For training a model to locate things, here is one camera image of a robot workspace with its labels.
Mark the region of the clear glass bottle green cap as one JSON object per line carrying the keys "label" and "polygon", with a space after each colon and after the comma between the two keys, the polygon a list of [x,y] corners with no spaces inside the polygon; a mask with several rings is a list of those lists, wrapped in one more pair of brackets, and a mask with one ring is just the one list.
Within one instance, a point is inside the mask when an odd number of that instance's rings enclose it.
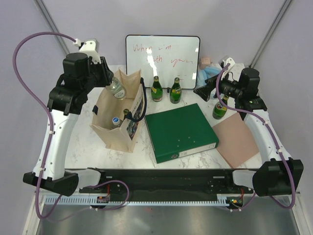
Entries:
{"label": "clear glass bottle green cap", "polygon": [[106,90],[113,94],[117,99],[123,100],[126,97],[126,90],[120,80],[115,76],[112,78],[110,85],[106,86]]}

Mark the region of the beige canvas tote bag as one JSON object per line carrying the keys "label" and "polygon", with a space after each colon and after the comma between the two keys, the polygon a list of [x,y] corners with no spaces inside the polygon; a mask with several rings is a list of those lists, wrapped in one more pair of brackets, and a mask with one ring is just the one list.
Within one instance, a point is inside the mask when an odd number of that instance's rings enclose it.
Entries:
{"label": "beige canvas tote bag", "polygon": [[[118,70],[114,74],[126,90],[123,100],[117,99],[103,89],[93,108],[91,128],[105,143],[106,148],[133,152],[141,120],[146,113],[146,89],[141,77],[141,71],[130,75]],[[132,118],[124,120],[124,109],[129,109]],[[121,127],[112,129],[112,119],[118,117],[123,120]]]}

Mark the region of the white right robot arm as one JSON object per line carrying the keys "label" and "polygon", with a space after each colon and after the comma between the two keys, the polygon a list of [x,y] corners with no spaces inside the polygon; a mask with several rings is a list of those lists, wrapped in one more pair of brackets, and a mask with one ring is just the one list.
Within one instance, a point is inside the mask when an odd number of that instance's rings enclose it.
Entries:
{"label": "white right robot arm", "polygon": [[269,120],[264,101],[258,95],[259,72],[253,68],[244,68],[238,81],[228,80],[228,72],[206,80],[206,85],[194,89],[204,101],[210,94],[225,94],[235,100],[233,111],[250,129],[259,148],[261,167],[256,170],[235,170],[233,176],[224,180],[224,187],[234,193],[241,186],[253,189],[258,196],[296,195],[296,189],[304,170],[301,160],[294,160],[283,147]]}

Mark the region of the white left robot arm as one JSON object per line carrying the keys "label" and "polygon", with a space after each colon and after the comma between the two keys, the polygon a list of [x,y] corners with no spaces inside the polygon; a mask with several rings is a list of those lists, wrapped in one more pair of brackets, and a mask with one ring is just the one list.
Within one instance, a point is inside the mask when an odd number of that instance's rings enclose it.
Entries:
{"label": "white left robot arm", "polygon": [[73,128],[93,88],[111,84],[113,72],[105,57],[94,59],[83,52],[68,54],[63,74],[50,91],[47,103],[48,124],[38,161],[23,182],[63,196],[90,186],[96,192],[107,188],[107,180],[93,169],[66,171],[65,158]]}

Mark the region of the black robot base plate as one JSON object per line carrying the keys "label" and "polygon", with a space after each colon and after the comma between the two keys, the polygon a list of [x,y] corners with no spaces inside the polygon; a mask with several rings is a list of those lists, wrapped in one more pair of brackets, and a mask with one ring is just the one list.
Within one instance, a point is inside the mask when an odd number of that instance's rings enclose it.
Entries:
{"label": "black robot base plate", "polygon": [[218,194],[249,195],[233,182],[231,169],[101,169],[100,187],[80,193],[109,193],[122,200],[216,199]]}

